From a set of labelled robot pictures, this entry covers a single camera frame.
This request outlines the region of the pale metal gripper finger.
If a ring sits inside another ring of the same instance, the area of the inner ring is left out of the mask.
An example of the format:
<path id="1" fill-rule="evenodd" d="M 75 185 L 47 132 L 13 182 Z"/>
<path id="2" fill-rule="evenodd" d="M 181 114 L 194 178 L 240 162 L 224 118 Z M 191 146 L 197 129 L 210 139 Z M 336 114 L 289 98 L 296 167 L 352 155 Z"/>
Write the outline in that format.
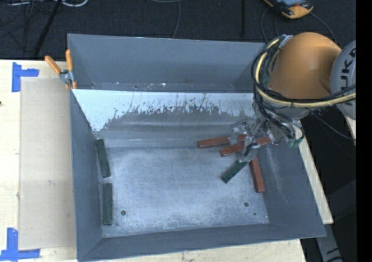
<path id="1" fill-rule="evenodd" d="M 231 142 L 243 142 L 252 138 L 251 125 L 242 120 L 232 126 Z"/>
<path id="2" fill-rule="evenodd" d="M 253 160 L 259 150 L 259 144 L 256 142 L 251 143 L 248 145 L 244 152 L 238 157 L 239 162 L 247 162 L 249 163 L 251 160 Z"/>

